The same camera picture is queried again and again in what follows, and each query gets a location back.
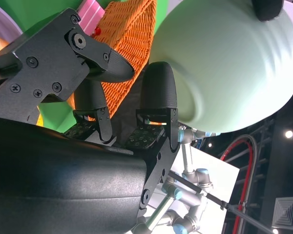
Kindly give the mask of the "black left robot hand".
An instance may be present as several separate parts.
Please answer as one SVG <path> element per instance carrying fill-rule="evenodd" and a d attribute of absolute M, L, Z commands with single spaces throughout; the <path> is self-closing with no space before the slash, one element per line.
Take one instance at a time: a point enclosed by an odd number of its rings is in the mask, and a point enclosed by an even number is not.
<path fill-rule="evenodd" d="M 251 0 L 254 13 L 260 21 L 270 21 L 278 17 L 282 8 L 283 0 Z"/>

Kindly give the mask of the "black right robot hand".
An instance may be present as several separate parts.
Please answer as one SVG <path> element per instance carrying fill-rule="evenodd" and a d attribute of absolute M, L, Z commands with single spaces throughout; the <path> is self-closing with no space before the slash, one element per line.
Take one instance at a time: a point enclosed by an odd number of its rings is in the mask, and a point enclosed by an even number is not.
<path fill-rule="evenodd" d="M 132 65 L 68 8 L 0 50 L 0 234 L 124 234 L 179 149 L 174 75 L 145 72 L 137 128 L 115 147 L 101 83 Z"/>

